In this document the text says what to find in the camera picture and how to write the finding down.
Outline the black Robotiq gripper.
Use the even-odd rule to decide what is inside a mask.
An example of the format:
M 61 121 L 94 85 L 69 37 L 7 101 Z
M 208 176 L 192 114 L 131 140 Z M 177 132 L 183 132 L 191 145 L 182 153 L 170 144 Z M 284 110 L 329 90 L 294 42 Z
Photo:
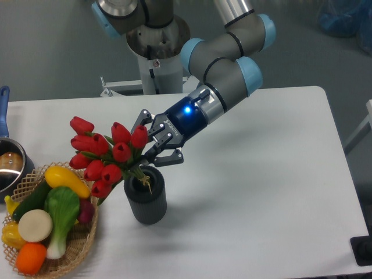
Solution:
M 202 131 L 208 124 L 208 117 L 202 110 L 206 99 L 185 97 L 165 112 L 154 115 L 147 109 L 141 110 L 132 129 L 152 124 L 148 132 L 149 140 L 156 144 L 141 156 L 141 164 L 155 167 L 182 164 L 184 156 L 181 147 L 185 142 Z M 167 156 L 159 156 L 164 149 L 171 149 Z

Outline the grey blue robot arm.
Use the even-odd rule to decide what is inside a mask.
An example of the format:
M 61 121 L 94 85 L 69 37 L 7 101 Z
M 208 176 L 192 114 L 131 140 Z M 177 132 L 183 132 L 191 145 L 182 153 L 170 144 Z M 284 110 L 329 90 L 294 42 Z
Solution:
M 174 13 L 172 1 L 95 1 L 92 11 L 111 37 L 126 36 L 138 59 L 145 95 L 179 93 L 183 72 L 198 87 L 165 112 L 143 110 L 137 124 L 150 124 L 153 146 L 134 165 L 157 167 L 183 162 L 181 148 L 228 110 L 262 86 L 251 54 L 271 46 L 273 21 L 257 14 L 249 1 L 216 1 L 225 33 L 212 41 L 192 38 L 187 23 Z

